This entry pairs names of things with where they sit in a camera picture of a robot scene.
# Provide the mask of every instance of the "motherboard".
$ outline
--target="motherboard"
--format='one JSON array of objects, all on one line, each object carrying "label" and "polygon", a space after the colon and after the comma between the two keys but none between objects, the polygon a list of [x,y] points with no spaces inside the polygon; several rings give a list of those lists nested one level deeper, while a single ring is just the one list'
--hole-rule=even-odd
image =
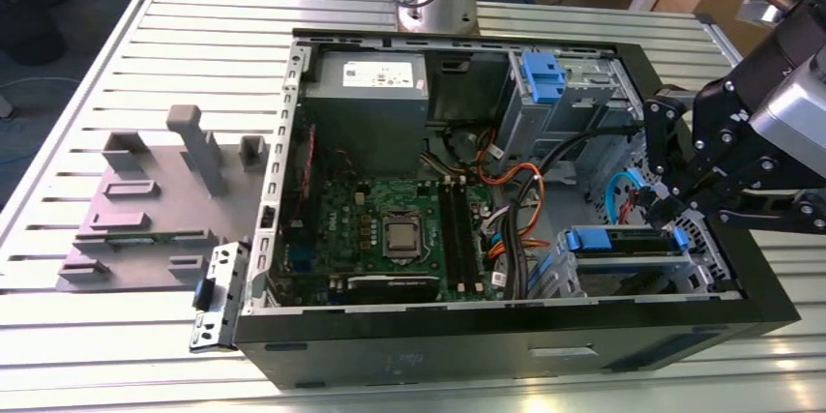
[{"label": "motherboard", "polygon": [[283,305],[495,300],[486,244],[490,188],[463,179],[335,180],[320,192],[312,241],[286,246]]}]

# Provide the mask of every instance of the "cpu socket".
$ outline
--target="cpu socket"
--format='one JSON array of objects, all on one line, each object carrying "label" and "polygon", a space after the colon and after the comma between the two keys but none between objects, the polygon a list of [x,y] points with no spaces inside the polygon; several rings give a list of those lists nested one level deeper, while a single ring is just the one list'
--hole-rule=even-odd
[{"label": "cpu socket", "polygon": [[398,265],[422,257],[422,216],[418,212],[392,212],[382,217],[383,255]]}]

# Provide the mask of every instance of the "aluminum table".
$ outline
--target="aluminum table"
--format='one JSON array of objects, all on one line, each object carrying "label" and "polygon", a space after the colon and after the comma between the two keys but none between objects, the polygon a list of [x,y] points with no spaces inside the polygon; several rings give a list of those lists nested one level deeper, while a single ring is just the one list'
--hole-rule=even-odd
[{"label": "aluminum table", "polygon": [[[690,15],[482,3],[482,33],[641,44],[698,89],[738,59]],[[218,141],[276,127],[295,27],[394,29],[387,0],[132,0],[0,215],[0,409],[745,412],[826,409],[826,238],[757,233],[803,321],[654,372],[279,392],[240,353],[190,355],[190,292],[51,292],[107,135],[150,144],[174,103]]]}]

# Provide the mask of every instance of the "ram slot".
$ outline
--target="ram slot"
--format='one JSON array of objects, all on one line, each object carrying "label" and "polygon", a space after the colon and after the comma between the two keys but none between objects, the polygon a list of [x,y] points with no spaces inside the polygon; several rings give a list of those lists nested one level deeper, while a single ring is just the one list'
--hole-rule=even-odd
[{"label": "ram slot", "polygon": [[457,289],[458,285],[463,283],[463,274],[462,260],[458,256],[458,243],[455,241],[453,192],[450,185],[439,186],[439,211],[442,215],[442,243],[449,272],[449,288]]},{"label": "ram slot", "polygon": [[479,266],[474,249],[474,225],[471,222],[470,206],[465,185],[453,185],[453,222],[455,227],[455,240],[458,242],[459,259],[462,263],[462,282],[465,290],[473,292],[479,282]]}]

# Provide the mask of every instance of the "white label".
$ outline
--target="white label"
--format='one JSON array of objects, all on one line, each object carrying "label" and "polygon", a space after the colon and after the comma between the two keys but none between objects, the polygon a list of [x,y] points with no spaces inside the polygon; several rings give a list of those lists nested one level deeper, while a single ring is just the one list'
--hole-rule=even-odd
[{"label": "white label", "polygon": [[489,153],[495,157],[497,160],[502,159],[502,156],[505,155],[505,151],[502,149],[499,149],[495,144],[491,144],[491,148],[489,149]]},{"label": "white label", "polygon": [[507,281],[507,275],[505,273],[499,273],[498,271],[494,271],[491,275],[491,284],[498,287],[505,287],[506,281]]},{"label": "white label", "polygon": [[347,62],[343,78],[344,87],[414,87],[414,64]]}]

